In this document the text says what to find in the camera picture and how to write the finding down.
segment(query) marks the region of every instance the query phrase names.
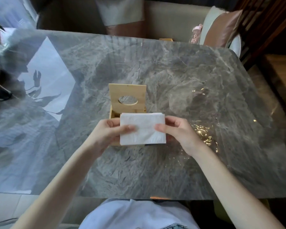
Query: left hand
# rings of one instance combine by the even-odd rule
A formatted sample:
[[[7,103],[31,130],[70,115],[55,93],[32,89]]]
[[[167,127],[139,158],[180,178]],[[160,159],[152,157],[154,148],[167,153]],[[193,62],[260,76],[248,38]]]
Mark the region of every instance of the left hand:
[[[135,130],[134,125],[120,126],[120,118],[100,120],[81,147],[94,153],[93,155],[98,158],[110,143],[120,141],[120,134],[134,132]]]

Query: white napkin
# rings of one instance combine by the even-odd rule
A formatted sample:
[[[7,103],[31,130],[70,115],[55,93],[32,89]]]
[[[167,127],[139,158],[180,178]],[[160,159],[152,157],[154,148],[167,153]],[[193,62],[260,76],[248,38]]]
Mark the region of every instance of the white napkin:
[[[165,133],[154,129],[155,124],[165,124],[162,113],[122,113],[120,125],[135,125],[136,132],[120,137],[121,145],[165,144]]]

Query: person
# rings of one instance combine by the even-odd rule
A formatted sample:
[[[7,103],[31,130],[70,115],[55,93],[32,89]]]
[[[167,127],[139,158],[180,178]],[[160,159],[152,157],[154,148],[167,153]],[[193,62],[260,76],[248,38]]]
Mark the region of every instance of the person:
[[[275,216],[228,171],[216,154],[200,140],[186,119],[167,116],[155,130],[178,140],[199,164],[236,228],[284,228]],[[120,134],[132,133],[134,125],[119,125],[119,119],[101,120],[85,142],[18,219],[13,229],[57,228],[93,162]],[[92,211],[82,229],[109,228],[199,228],[187,208],[178,202],[108,199]]]

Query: gray marble tabletop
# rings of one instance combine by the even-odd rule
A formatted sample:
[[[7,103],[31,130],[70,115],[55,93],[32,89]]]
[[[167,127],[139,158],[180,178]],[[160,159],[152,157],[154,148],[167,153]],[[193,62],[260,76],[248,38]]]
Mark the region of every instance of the gray marble tabletop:
[[[189,120],[258,198],[286,197],[286,146],[228,49],[96,34],[2,35],[0,192],[40,194],[110,110],[109,83],[147,85],[147,112]],[[78,192],[96,198],[216,199],[178,143],[109,147]]]

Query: gray sofa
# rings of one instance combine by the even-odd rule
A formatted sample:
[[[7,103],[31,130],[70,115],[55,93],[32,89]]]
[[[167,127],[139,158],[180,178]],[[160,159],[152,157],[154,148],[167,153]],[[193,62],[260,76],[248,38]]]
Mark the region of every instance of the gray sofa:
[[[106,34],[94,0],[51,0],[43,8],[36,7],[34,3],[33,6],[39,16],[38,29]],[[205,6],[145,1],[147,38],[172,38],[177,42],[188,42],[193,27],[204,23],[210,9]],[[229,48],[240,56],[239,35],[233,39]]]

